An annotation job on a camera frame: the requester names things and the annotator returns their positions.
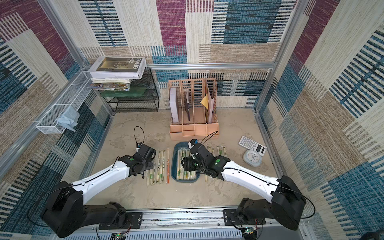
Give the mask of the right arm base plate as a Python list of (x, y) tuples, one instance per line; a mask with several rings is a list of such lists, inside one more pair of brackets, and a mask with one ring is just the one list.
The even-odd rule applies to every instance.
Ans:
[(244, 225), (264, 225), (266, 219), (263, 211), (256, 210), (237, 210), (237, 209), (224, 209), (224, 221), (226, 226), (244, 226)]

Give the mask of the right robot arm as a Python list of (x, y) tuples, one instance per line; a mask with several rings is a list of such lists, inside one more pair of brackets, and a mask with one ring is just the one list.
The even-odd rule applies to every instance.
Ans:
[(306, 198), (288, 176), (280, 179), (267, 177), (246, 169), (224, 156), (214, 156), (193, 139), (189, 142), (190, 156), (183, 158), (185, 171), (196, 171), (215, 179), (238, 184), (262, 197), (260, 200), (242, 199), (236, 211), (229, 216), (234, 224), (261, 223), (275, 219), (290, 230), (297, 230), (302, 218)]

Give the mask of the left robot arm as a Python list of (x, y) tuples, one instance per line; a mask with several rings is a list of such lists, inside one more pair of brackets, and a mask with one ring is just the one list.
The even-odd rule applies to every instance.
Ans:
[(41, 219), (60, 238), (79, 228), (106, 224), (124, 229), (130, 223), (126, 209), (116, 203), (88, 205), (88, 201), (111, 185), (128, 177), (143, 175), (154, 167), (156, 150), (142, 144), (133, 156), (117, 158), (111, 166), (73, 183), (60, 182), (48, 195)]

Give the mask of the teal plastic storage box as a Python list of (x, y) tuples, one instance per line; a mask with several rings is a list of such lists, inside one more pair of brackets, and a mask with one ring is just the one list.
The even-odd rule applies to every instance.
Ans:
[(188, 144), (188, 142), (180, 142), (174, 147), (171, 177), (178, 183), (194, 183), (200, 177), (196, 172), (185, 172), (181, 164), (181, 160), (190, 155)]

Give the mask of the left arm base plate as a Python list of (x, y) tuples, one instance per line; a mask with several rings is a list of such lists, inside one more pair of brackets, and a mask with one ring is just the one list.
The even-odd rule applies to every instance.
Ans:
[(128, 230), (140, 229), (142, 224), (143, 212), (126, 212), (112, 223), (99, 224), (99, 230)]

